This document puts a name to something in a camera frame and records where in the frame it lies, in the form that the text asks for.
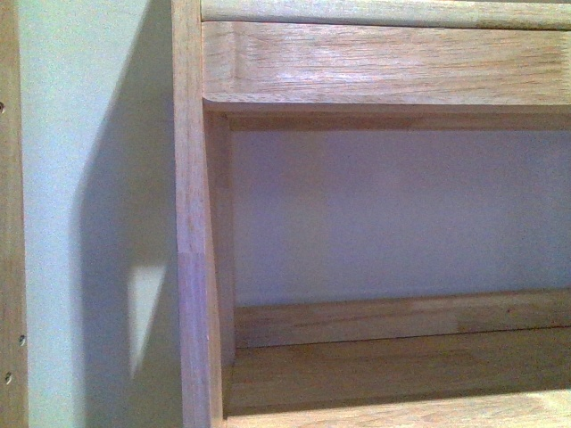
wood grain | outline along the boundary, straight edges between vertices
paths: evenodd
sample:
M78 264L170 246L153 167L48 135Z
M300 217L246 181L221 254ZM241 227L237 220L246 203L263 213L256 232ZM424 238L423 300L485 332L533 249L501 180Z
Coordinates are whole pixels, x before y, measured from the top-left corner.
M230 130L226 116L205 116L206 155L210 188L211 223L214 240L214 265L219 296L220 342L222 358L223 401L230 388L231 367L236 354L234 328L234 217L230 174Z
M211 103L571 104L569 32L205 22L203 45Z
M229 425L242 426L235 423L234 416L299 412L290 414L290 420L278 417L283 423L279 426L399 426L392 424L393 418L410 424L404 426L421 427L446 420L447 426L505 426L503 422L514 423L518 418L527 423L523 426L546 426L543 422L555 421L569 426L569 391L551 408L542 400L531 399L533 395L523 396L519 404L494 397L473 411L465 403L461 406L465 415L454 411L454 401L439 411L436 403L427 402L413 405L417 413L406 419L410 405L404 403L568 389L570 368L569 328L239 350ZM384 412L380 405L390 403L399 406ZM371 415L367 406L377 406L377 416ZM346 413L340 410L342 419L335 419L331 409L339 407ZM304 413L325 408L331 416L325 421L309 419ZM369 425L367 418L363 419L367 415L371 417ZM477 425L478 420L488 425Z
M180 352L185 428L223 426L199 0L173 0Z
M203 18L453 29L571 29L571 4L550 0L203 0Z
M21 171L20 56L17 5L0 3L0 426L28 426L26 284ZM12 380L6 384L7 374Z
M571 289L238 308L239 348L571 326Z
M520 392L231 416L228 428L567 428L569 407L569 391Z
M568 130L571 114L522 113L274 113L229 116L233 131Z

wooden plank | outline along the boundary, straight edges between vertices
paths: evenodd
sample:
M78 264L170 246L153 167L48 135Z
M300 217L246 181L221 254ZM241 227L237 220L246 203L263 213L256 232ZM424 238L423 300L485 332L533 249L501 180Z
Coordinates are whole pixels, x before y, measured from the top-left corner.
M571 29L569 2L457 0L204 0L205 21Z
M180 352L185 428L221 427L222 373L202 99L199 0L173 0Z
M238 308L239 348L571 325L571 289Z
M0 426L28 426L21 100L15 0L0 3Z
M228 428L565 428L571 424L569 407L569 391L520 392L231 416Z
M570 367L569 328L239 350L229 421L233 426L232 416L239 415L568 389ZM539 404L525 400L522 407L504 408L504 412L501 406L495 407L494 419L481 426L504 426L497 418L513 417L512 411L523 411L521 416L538 412L537 424L528 420L528 426L545 426L541 421L544 417L550 421L549 409ZM558 421L565 422L561 426L571 423L569 404L567 395L559 411L551 409ZM487 415L489 410L479 409ZM460 415L446 412L441 417L448 416L447 426L451 421L456 426ZM306 420L306 424L280 426L347 426L343 420L328 422Z
M347 113L235 114L233 131L336 131L360 130L567 130L571 114L501 113Z
M571 104L569 32L205 22L203 45L212 103Z
M206 120L206 155L211 197L211 222L214 240L216 284L219 296L220 341L222 358L223 401L230 388L231 369L236 354L234 329L234 217L230 174L230 129L226 116L208 113Z

